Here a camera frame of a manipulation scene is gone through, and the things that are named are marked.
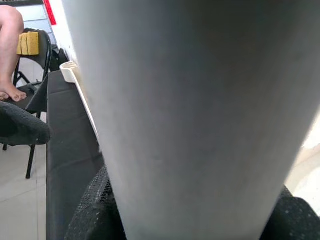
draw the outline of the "knee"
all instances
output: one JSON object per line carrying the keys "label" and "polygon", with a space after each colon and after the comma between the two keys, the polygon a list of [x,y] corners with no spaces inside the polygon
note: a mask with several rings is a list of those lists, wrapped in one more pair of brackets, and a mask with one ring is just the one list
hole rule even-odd
{"label": "knee", "polygon": [[12,31],[20,33],[24,31],[24,20],[18,10],[11,6],[1,6],[0,13],[3,16],[3,26],[8,25]]}

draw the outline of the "white wall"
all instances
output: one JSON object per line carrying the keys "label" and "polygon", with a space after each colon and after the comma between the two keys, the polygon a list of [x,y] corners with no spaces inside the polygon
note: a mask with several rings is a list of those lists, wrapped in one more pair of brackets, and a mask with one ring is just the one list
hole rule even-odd
{"label": "white wall", "polygon": [[74,44],[69,31],[65,10],[61,0],[50,0],[51,8],[56,20],[56,25],[52,26],[56,43],[59,48],[65,50],[70,61],[77,61]]}

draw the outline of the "yellow sponge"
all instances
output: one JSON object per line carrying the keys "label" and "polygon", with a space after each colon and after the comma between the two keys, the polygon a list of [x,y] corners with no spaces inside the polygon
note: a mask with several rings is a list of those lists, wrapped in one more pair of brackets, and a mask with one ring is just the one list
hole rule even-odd
{"label": "yellow sponge", "polygon": [[19,36],[19,43],[16,50],[18,55],[39,55],[39,33],[25,32]]}

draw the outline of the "person's leg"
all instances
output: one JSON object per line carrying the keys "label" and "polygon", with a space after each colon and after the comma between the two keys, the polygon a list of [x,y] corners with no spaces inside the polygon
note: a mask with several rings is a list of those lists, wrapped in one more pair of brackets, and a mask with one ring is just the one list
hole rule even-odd
{"label": "person's leg", "polygon": [[14,7],[0,6],[0,100],[1,94],[3,99],[9,96],[16,102],[27,97],[12,84],[12,75],[19,60],[19,35],[23,31],[21,14]]}

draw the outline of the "red object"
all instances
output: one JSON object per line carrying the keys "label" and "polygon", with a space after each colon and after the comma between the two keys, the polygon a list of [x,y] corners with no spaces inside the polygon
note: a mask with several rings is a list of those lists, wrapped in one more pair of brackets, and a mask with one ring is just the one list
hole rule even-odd
{"label": "red object", "polygon": [[44,2],[44,5],[45,5],[45,8],[46,8],[46,12],[48,13],[51,25],[52,26],[57,25],[57,22],[56,22],[56,19],[55,19],[55,15],[52,12],[49,0],[43,0],[43,2]]}

